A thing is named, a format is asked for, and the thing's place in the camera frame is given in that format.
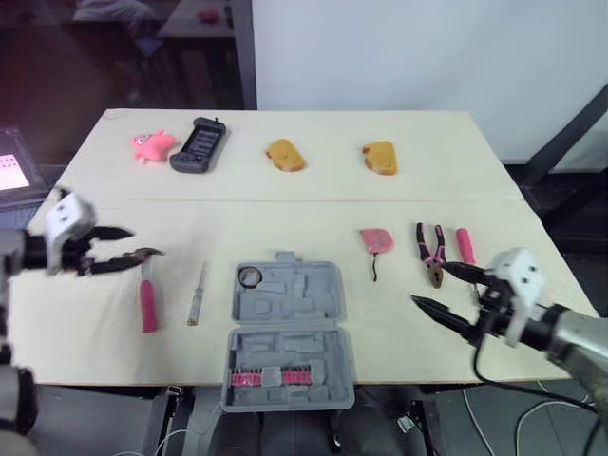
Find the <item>pink handled pliers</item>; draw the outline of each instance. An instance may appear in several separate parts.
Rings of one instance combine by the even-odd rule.
[[[430,251],[425,243],[425,235],[423,234],[422,222],[416,224],[416,241],[420,249],[420,259],[427,265],[428,279],[433,287],[441,287],[441,282],[444,279],[444,271],[442,265],[446,262],[446,240],[444,239],[444,231],[441,225],[435,225],[435,234],[437,235],[437,250],[435,255],[431,256]]]

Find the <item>bread slice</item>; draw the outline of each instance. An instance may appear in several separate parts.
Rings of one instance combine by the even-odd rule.
[[[281,171],[294,172],[306,167],[306,162],[288,140],[276,140],[270,144],[266,155]]]
[[[377,141],[363,147],[365,165],[374,173],[392,176],[397,173],[397,159],[392,142]]]

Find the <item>gray tool case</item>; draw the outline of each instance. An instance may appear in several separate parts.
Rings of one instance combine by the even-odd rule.
[[[244,287],[244,268],[261,272]],[[221,390],[227,412],[348,409],[354,403],[338,268],[278,252],[274,262],[241,263]]]

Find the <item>screwdriver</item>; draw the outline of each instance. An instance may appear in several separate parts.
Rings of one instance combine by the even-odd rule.
[[[473,245],[471,244],[471,237],[468,235],[466,228],[459,228],[456,230],[456,240],[458,240],[458,250],[460,256],[463,258],[463,263],[474,265],[475,256],[473,255]],[[479,302],[481,295],[476,284],[473,284],[473,290],[475,292],[475,298]]]
[[[202,304],[202,284],[205,281],[205,263],[202,263],[202,268],[200,268],[200,277],[199,277],[199,285],[194,291],[194,295],[192,296],[192,304],[190,305],[190,315],[188,315],[188,321],[186,324],[188,326],[197,326],[199,324],[199,315],[200,315],[200,306]]]
[[[153,333],[157,329],[154,288],[150,271],[150,258],[142,263],[142,282],[140,283],[140,306],[142,308],[142,333]]]

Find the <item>black remote control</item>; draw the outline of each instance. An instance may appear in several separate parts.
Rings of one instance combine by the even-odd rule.
[[[194,131],[181,151],[169,159],[171,167],[181,173],[204,173],[218,148],[219,141],[226,133],[226,125],[198,117],[194,120]]]

